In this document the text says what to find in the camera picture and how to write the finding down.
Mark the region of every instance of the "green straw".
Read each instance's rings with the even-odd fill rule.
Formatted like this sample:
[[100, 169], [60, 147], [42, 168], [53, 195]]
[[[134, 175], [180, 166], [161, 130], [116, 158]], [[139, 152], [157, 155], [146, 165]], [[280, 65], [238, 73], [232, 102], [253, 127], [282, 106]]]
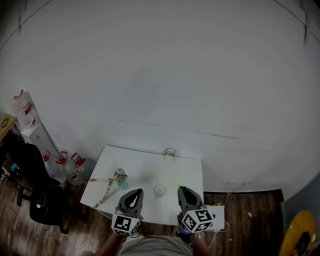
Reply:
[[172, 179], [170, 179], [168, 176], [166, 176], [162, 171], [160, 171], [157, 167], [154, 167], [154, 169], [156, 171], [158, 171], [159, 173], [161, 173], [163, 175], [163, 177], [165, 177], [168, 181], [170, 181], [172, 184], [174, 184], [177, 188], [184, 188], [184, 186], [181, 186], [180, 184], [175, 183]]

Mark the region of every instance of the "black office chair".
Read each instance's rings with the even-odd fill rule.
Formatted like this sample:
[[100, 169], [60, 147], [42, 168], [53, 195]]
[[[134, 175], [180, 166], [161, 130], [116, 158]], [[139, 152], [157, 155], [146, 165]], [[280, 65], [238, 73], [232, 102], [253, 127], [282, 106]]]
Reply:
[[7, 153], [18, 165], [26, 181], [33, 185], [31, 196], [24, 194], [24, 187], [19, 189], [17, 205], [21, 206], [22, 199], [30, 201], [29, 215], [32, 220], [46, 225], [58, 225], [61, 232], [66, 234], [67, 231], [63, 229], [63, 213], [81, 215], [64, 209], [69, 194], [64, 193], [59, 181], [48, 175], [39, 149], [12, 133], [3, 139], [1, 164]]

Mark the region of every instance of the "black and white marker cube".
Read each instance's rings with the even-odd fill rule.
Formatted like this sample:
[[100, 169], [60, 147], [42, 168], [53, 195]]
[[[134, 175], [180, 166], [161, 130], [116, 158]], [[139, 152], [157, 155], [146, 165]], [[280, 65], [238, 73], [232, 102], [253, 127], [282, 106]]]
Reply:
[[209, 209], [189, 210], [183, 216], [183, 225], [191, 232], [207, 230], [214, 222], [214, 217]]
[[130, 218], [124, 215], [114, 214], [112, 216], [112, 230], [123, 236], [132, 237], [138, 231], [140, 221], [138, 218]]

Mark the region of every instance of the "bright green stick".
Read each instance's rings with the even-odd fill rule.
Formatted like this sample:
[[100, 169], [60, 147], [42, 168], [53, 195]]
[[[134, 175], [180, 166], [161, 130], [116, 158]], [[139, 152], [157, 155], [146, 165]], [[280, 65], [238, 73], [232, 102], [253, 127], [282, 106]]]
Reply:
[[180, 184], [177, 185], [177, 183], [175, 183], [172, 179], [170, 179], [169, 177], [167, 177], [162, 171], [160, 171], [157, 167], [154, 167], [154, 169], [156, 171], [158, 171], [159, 173], [161, 173], [163, 175], [163, 177], [167, 178], [168, 181], [172, 182], [175, 186], [177, 186], [178, 188], [180, 188]]

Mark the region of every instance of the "person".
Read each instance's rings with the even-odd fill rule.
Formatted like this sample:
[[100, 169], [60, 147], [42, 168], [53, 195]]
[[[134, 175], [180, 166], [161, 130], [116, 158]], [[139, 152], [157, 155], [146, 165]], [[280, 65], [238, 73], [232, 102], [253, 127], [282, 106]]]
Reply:
[[149, 235], [128, 239], [112, 233], [104, 245], [96, 252], [84, 251], [81, 256], [212, 256], [205, 241], [205, 233], [190, 236], [192, 249], [180, 237]]

